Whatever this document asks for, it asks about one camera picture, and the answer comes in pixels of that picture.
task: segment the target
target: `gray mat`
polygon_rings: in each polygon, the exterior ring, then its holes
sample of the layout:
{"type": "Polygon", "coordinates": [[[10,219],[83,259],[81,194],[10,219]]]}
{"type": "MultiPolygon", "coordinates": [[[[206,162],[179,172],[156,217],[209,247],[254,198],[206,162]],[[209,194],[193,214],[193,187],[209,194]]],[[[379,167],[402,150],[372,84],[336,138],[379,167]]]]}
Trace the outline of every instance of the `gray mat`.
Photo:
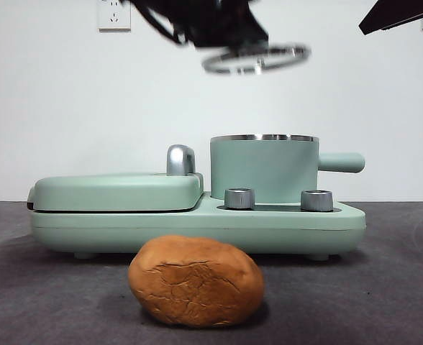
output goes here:
{"type": "Polygon", "coordinates": [[[78,261],[29,233],[24,203],[0,203],[0,344],[423,344],[423,203],[351,203],[368,229],[328,262],[253,255],[264,304],[244,325],[164,326],[127,286],[133,255],[78,261]]]}

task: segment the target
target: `bread crust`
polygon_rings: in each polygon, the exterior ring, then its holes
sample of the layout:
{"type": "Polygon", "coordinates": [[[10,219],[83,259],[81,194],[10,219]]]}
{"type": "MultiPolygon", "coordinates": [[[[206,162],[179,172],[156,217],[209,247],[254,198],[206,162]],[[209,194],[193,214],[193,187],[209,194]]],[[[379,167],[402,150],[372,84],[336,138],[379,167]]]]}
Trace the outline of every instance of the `bread crust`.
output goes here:
{"type": "Polygon", "coordinates": [[[263,300],[263,275],[242,250],[214,239],[178,235],[151,239],[128,271],[141,305],[167,324],[230,326],[263,300]]]}

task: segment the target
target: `rubber foot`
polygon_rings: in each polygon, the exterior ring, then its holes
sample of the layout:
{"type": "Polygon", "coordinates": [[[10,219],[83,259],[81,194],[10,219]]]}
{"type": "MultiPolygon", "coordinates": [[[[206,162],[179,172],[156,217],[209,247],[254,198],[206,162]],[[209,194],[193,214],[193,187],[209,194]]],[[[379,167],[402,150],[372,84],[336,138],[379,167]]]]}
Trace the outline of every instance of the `rubber foot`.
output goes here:
{"type": "Polygon", "coordinates": [[[312,261],[327,261],[329,258],[329,255],[328,254],[308,254],[308,255],[304,255],[304,257],[312,261]]]}
{"type": "Polygon", "coordinates": [[[93,259],[94,257],[97,257],[97,256],[98,254],[95,254],[95,253],[74,253],[74,257],[80,260],[93,259]]]}

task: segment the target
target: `small pot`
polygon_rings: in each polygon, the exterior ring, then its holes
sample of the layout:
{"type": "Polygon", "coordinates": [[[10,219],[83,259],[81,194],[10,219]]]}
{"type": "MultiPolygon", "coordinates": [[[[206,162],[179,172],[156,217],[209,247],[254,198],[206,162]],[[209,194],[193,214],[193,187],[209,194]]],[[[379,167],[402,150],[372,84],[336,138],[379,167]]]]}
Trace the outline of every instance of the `small pot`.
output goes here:
{"type": "Polygon", "coordinates": [[[358,173],[358,153],[319,155],[319,139],[306,135],[241,134],[211,138],[211,196],[228,188],[252,188],[257,203],[296,203],[317,189],[317,171],[358,173]]]}

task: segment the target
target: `silver knob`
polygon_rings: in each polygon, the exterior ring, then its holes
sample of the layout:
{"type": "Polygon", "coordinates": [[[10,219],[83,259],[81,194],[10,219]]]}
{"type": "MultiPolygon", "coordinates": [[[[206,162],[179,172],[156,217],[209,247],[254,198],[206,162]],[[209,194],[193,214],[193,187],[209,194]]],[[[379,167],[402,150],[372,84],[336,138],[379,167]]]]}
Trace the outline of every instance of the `silver knob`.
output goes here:
{"type": "Polygon", "coordinates": [[[333,211],[333,195],[329,190],[303,190],[301,210],[314,212],[333,211]]]}
{"type": "Polygon", "coordinates": [[[249,188],[230,188],[224,192],[224,206],[234,210],[255,207],[255,191],[249,188]]]}

